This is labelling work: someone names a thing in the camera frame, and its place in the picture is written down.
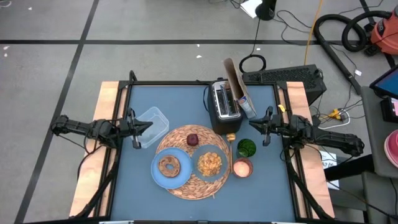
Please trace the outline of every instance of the yellow cable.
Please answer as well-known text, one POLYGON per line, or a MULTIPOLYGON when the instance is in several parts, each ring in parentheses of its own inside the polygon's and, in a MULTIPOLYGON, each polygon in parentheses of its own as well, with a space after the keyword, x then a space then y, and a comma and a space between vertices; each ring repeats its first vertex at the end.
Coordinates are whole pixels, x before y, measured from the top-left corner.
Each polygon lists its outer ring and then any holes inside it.
POLYGON ((311 37, 312 37, 313 27, 314 27, 314 25, 315 25, 315 22, 316 22, 316 21, 317 21, 317 19, 318 19, 318 15, 319 15, 319 12, 321 11, 321 6, 322 6, 322 3, 323 3, 323 0, 320 0, 320 1, 319 1, 319 6, 318 6, 317 13, 315 14, 315 18, 313 19, 313 23, 312 23, 312 26, 311 26, 310 35, 308 36, 307 46, 305 47, 304 65, 306 65, 306 64, 307 64, 307 52, 308 52, 308 46, 310 45, 310 42, 311 42, 311 37))

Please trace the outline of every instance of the clear plastic lid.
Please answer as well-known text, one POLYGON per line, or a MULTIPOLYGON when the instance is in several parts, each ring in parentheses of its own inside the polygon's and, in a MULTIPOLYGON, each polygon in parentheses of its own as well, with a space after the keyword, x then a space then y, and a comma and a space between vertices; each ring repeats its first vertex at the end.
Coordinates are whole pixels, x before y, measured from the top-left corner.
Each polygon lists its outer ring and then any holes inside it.
POLYGON ((138 141, 144 149, 148 148, 152 143, 156 142, 156 140, 169 131, 168 119, 163 115, 160 109, 155 106, 149 108, 149 110, 137 117, 137 120, 153 122, 153 125, 145 130, 142 136, 138 136, 138 141))

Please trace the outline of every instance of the pink candle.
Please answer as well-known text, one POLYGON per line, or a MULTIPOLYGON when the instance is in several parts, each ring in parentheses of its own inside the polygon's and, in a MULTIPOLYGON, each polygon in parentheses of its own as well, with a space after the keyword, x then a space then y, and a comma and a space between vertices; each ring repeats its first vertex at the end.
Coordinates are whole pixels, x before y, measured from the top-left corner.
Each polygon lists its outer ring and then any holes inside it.
POLYGON ((239 158, 235 161, 234 174, 236 177, 249 177, 253 172, 253 165, 248 158, 239 158))

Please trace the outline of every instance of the blue plate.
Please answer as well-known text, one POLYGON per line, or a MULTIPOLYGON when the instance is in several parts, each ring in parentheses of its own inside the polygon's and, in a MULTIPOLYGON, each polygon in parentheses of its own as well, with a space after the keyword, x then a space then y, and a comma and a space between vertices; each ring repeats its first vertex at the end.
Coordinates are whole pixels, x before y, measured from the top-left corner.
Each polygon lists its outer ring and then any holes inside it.
POLYGON ((150 165, 150 172, 152 173, 152 177, 154 181, 159 186, 166 189, 176 189, 184 185, 192 173, 192 163, 190 156, 182 149, 176 147, 170 147, 164 150, 161 150, 156 156, 154 160, 152 160, 152 164, 150 165), (159 168, 158 164, 161 158, 164 156, 171 155, 174 156, 180 161, 180 173, 175 177, 166 177, 163 175, 159 168))
POLYGON ((192 162, 193 162, 193 173, 201 180, 214 182, 224 176, 226 172, 226 168, 228 167, 228 161, 226 159, 225 153, 217 146, 214 145, 203 145, 200 146, 192 155, 192 162), (206 152, 215 152, 217 155, 221 157, 221 170, 218 174, 211 176, 211 177, 204 177, 201 172, 198 170, 198 160, 201 155, 204 155, 206 152))

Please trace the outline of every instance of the monitor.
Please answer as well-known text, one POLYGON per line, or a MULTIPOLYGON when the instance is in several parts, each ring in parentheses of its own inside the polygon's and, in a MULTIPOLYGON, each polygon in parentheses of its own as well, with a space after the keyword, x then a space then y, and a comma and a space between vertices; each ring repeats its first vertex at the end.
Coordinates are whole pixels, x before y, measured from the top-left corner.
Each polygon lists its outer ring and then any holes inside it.
POLYGON ((377 93, 398 99, 398 65, 380 76, 369 87, 377 93))

